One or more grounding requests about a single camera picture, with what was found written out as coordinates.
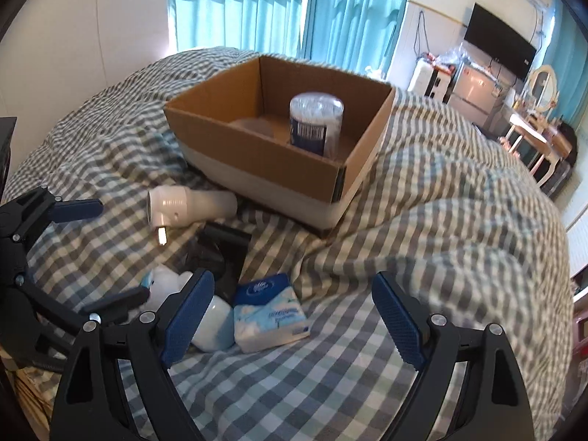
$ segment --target white wall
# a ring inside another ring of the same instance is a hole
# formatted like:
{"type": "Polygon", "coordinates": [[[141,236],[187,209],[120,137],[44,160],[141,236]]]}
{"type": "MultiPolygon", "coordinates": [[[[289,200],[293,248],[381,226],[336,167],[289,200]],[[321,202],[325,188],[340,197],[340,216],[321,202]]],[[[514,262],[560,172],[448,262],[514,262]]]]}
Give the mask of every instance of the white wall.
{"type": "Polygon", "coordinates": [[[168,0],[28,0],[0,43],[0,116],[17,116],[11,170],[55,123],[169,53],[168,0]]]}
{"type": "MultiPolygon", "coordinates": [[[[548,7],[551,2],[552,0],[408,0],[387,79],[403,89],[410,83],[416,66],[413,46],[421,10],[425,15],[431,52],[442,54],[463,41],[475,3],[480,3],[527,40],[531,40],[534,28],[537,27],[538,31],[542,25],[542,15],[536,11],[536,5],[548,7]]],[[[421,51],[426,51],[423,37],[424,34],[421,33],[421,51]]],[[[539,47],[538,35],[533,38],[533,44],[539,47]]]]}

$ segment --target open cardboard box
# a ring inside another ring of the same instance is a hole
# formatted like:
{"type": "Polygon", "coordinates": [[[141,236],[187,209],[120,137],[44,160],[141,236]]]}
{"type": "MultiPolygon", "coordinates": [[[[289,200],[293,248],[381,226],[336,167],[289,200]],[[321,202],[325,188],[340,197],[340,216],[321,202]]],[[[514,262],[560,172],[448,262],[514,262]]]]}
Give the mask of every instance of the open cardboard box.
{"type": "Polygon", "coordinates": [[[262,55],[222,71],[168,102],[185,159],[207,178],[320,230],[334,227],[380,149],[392,110],[387,84],[262,55]],[[290,100],[304,92],[343,101],[336,160],[289,144],[290,100]],[[262,117],[274,138],[228,123],[262,117]]]}

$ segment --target checkered bedsheet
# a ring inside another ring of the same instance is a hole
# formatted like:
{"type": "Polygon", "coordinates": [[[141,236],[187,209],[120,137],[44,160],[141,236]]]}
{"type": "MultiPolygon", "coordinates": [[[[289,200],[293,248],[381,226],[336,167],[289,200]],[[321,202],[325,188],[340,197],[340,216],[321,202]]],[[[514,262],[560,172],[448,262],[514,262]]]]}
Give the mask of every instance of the checkered bedsheet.
{"type": "MultiPolygon", "coordinates": [[[[135,286],[149,268],[181,267],[196,227],[159,247],[146,218],[159,184],[214,186],[186,170],[164,103],[252,53],[177,54],[104,90],[69,114],[11,177],[5,197],[41,183],[63,196],[99,197],[93,222],[51,226],[30,253],[37,283],[73,309],[135,286]]],[[[414,379],[370,296],[381,270],[457,325],[499,322],[527,387],[538,441],[560,411],[571,342],[566,235],[525,167],[445,105],[397,91],[367,180],[333,236],[240,201],[226,221],[252,233],[243,279],[286,272],[311,321],[298,343],[243,355],[190,349],[171,378],[208,440],[374,440],[414,379]]],[[[122,374],[140,434],[155,437],[132,370],[122,374]]],[[[59,376],[28,369],[47,399],[59,376]]],[[[463,367],[433,436],[446,429],[463,367]]]]}

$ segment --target blue curtain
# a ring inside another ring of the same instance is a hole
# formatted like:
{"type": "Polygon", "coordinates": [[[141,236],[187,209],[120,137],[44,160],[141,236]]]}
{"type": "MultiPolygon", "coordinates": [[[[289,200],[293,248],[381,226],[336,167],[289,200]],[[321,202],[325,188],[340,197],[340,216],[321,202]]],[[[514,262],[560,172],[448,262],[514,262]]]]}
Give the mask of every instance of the blue curtain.
{"type": "Polygon", "coordinates": [[[560,0],[556,2],[555,28],[543,63],[553,67],[560,91],[552,114],[577,128],[588,101],[588,42],[560,0]]]}
{"type": "Polygon", "coordinates": [[[310,58],[364,73],[390,66],[406,0],[316,0],[310,58]]]}
{"type": "Polygon", "coordinates": [[[302,0],[172,0],[178,51],[231,46],[299,54],[302,0]]]}
{"type": "Polygon", "coordinates": [[[406,0],[170,0],[178,51],[232,46],[385,74],[406,0]]]}

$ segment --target blue gripper pad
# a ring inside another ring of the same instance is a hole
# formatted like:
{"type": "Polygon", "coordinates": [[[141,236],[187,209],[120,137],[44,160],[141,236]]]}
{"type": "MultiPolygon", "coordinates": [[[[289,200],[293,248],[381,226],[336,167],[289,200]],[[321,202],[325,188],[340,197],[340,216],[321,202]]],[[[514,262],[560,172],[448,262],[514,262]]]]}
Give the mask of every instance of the blue gripper pad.
{"type": "Polygon", "coordinates": [[[103,210],[102,202],[97,198],[69,200],[55,203],[49,213],[49,219],[56,224],[83,221],[84,219],[100,217],[103,210]]]}
{"type": "MultiPolygon", "coordinates": [[[[197,276],[199,276],[198,271],[196,271],[192,278],[197,276]]],[[[173,318],[169,321],[164,335],[164,349],[160,357],[166,368],[171,367],[171,365],[183,358],[214,293],[214,277],[211,272],[205,271],[200,275],[192,291],[186,296],[180,308],[178,308],[173,318]]],[[[182,292],[170,295],[168,299],[181,294],[182,292]]]]}
{"type": "Polygon", "coordinates": [[[420,331],[380,273],[372,280],[372,299],[403,361],[419,371],[426,361],[420,331]]]}

